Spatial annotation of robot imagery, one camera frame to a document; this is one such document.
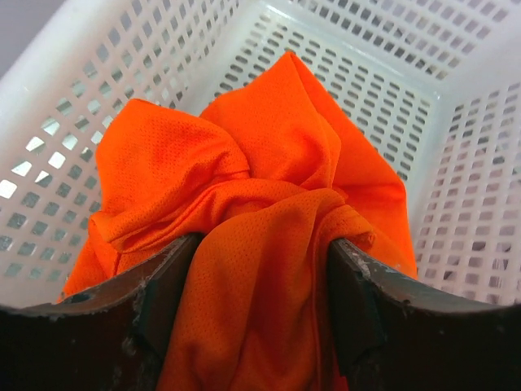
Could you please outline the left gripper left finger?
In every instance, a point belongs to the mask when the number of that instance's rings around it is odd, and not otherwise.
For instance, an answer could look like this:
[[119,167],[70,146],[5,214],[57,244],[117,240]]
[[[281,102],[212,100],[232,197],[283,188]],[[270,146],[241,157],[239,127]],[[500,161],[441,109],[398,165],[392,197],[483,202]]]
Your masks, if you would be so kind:
[[153,390],[200,234],[59,304],[1,308],[3,390]]

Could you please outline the orange t shirt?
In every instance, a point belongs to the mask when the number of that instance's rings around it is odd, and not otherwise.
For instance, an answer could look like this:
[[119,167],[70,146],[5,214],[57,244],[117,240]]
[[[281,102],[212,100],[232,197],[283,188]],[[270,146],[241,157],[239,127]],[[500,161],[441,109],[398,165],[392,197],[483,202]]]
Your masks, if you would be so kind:
[[65,296],[204,235],[161,390],[345,390],[327,308],[330,242],[417,274],[403,182],[290,52],[199,116],[129,101],[96,160],[101,208]]

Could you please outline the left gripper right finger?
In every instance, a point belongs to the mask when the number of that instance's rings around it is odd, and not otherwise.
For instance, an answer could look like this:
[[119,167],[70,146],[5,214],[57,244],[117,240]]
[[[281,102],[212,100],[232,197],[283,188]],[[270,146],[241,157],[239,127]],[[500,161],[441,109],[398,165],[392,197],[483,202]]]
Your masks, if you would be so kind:
[[442,292],[346,239],[327,255],[339,373],[351,390],[517,390],[520,308]]

